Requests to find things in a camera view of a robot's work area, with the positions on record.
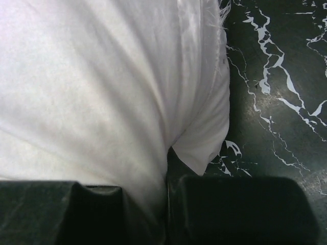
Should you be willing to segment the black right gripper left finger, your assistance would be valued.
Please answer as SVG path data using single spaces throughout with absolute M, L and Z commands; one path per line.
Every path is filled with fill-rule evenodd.
M 122 189 L 2 181 L 1 244 L 129 244 Z

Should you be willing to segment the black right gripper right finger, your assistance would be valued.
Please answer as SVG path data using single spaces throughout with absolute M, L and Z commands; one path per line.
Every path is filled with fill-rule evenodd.
M 283 177 L 198 176 L 168 152 L 168 244 L 318 244 L 301 187 Z

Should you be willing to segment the white pillow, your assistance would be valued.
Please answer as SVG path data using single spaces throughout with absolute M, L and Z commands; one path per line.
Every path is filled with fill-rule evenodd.
M 1 180 L 117 185 L 163 244 L 167 154 L 198 175 L 229 129 L 218 1 L 1 1 Z

